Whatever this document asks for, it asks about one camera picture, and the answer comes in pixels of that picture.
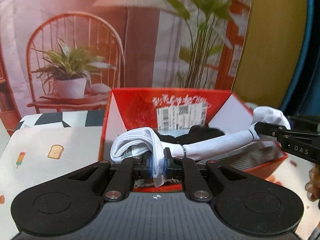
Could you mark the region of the white fabric sleeve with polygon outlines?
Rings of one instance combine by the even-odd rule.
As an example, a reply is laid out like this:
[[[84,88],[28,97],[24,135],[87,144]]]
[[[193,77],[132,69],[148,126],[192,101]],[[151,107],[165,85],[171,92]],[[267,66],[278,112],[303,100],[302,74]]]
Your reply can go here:
[[[165,178],[165,148],[170,149],[172,157],[182,156],[193,160],[202,160],[237,150],[254,141],[273,141],[274,139],[270,135],[262,135],[255,131],[254,126],[259,122],[291,129],[290,123],[282,111],[260,106],[254,109],[252,124],[249,128],[193,144],[180,145],[163,142],[150,127],[129,130],[115,139],[111,146],[110,157],[115,163],[120,163],[123,159],[140,156],[150,151],[152,153],[151,176],[154,186],[160,187],[164,184]]]

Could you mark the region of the black knit glove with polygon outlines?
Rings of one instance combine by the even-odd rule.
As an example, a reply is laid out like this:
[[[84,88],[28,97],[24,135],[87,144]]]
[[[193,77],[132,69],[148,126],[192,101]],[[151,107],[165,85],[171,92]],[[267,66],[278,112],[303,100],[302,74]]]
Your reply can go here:
[[[156,135],[159,137],[160,141],[180,144],[180,145],[189,145],[196,142],[201,142],[213,138],[217,138],[225,135],[223,131],[217,128],[210,128],[208,126],[192,126],[187,134],[179,135],[177,137],[173,135],[162,135],[156,132]]]

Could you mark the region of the printed room scene backdrop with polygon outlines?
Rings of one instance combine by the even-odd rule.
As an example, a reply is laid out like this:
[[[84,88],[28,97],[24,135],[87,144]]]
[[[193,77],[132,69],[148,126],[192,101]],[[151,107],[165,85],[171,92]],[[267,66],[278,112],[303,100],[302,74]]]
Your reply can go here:
[[[1,121],[119,87],[231,89],[251,0],[1,0]]]

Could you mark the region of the teal blue curtain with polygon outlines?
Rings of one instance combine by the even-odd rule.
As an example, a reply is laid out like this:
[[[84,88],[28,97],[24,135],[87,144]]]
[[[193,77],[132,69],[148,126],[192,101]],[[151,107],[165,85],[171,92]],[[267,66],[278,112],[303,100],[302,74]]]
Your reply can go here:
[[[319,115],[319,0],[307,0],[302,48],[280,110],[285,115]]]

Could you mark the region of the white shipping label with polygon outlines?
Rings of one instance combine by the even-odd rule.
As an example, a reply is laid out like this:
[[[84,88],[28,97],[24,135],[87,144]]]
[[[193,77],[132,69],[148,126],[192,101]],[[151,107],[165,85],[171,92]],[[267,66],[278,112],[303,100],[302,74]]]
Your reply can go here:
[[[157,128],[160,130],[185,129],[203,126],[207,115],[207,102],[170,106],[157,109]]]

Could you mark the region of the red strawberry cardboard box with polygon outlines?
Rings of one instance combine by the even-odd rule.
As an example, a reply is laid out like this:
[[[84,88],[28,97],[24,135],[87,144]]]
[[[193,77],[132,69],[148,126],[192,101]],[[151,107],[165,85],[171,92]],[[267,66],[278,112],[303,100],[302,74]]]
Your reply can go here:
[[[290,128],[283,112],[272,107],[251,111],[236,95],[227,90],[181,88],[117,88],[103,121],[99,158],[119,162],[127,155],[140,155],[146,147],[164,167],[165,147],[173,156],[186,155],[202,160],[245,147],[254,141],[267,141],[254,131],[258,122]],[[195,143],[167,143],[155,136],[159,131],[182,131],[193,126],[217,128],[224,135]]]

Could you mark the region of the yellow board panel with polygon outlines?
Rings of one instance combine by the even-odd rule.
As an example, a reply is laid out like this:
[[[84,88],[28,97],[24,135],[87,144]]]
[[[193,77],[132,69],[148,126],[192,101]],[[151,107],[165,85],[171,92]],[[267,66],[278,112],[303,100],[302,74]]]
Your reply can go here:
[[[252,0],[233,92],[244,102],[278,108],[304,38],[307,0]]]

